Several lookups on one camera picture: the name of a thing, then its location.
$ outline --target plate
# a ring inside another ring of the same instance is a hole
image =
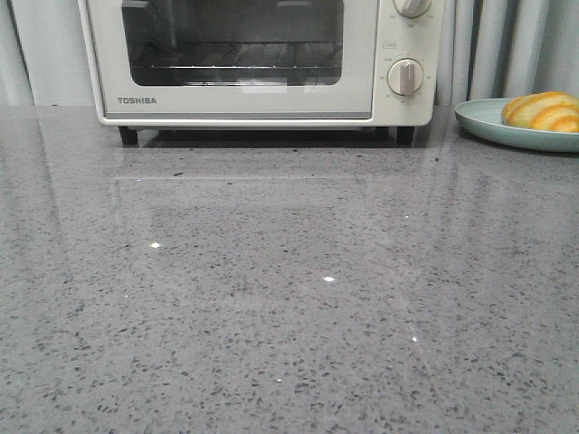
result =
[[[454,108],[461,127],[501,145],[547,152],[579,152],[579,133],[560,133],[503,125],[500,113],[510,99],[475,99]]]

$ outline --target oven glass door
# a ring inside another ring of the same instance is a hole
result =
[[[88,0],[108,118],[370,118],[378,0]]]

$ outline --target toaster oven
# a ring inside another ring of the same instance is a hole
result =
[[[138,130],[428,123],[442,0],[79,0],[100,122]]]

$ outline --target white curtain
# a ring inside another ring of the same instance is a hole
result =
[[[579,96],[579,0],[448,0],[446,6],[440,104],[544,90]]]
[[[432,1],[447,6],[439,104],[579,96],[579,0]],[[77,0],[0,0],[0,104],[33,103],[92,104]]]

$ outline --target control knob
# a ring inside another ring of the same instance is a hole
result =
[[[388,85],[394,93],[410,97],[424,81],[424,70],[420,63],[413,59],[398,61],[388,72]]]
[[[406,18],[416,18],[431,7],[432,0],[394,0],[398,14]]]

